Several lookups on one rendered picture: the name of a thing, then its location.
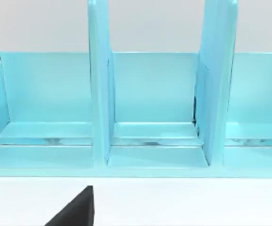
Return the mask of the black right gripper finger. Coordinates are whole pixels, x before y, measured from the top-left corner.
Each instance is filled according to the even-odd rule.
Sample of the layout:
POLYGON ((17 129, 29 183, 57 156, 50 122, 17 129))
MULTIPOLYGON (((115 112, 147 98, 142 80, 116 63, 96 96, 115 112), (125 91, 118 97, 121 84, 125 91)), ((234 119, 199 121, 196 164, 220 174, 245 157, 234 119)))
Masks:
POLYGON ((44 226, 94 226, 93 186, 87 186, 44 226))

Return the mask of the light blue rack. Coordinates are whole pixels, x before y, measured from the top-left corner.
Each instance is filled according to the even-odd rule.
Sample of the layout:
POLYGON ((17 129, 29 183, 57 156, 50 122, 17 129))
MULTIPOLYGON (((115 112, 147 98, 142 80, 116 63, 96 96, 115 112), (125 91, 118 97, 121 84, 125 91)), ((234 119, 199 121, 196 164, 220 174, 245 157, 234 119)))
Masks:
POLYGON ((0 177, 271 178, 272 0, 0 0, 0 177))

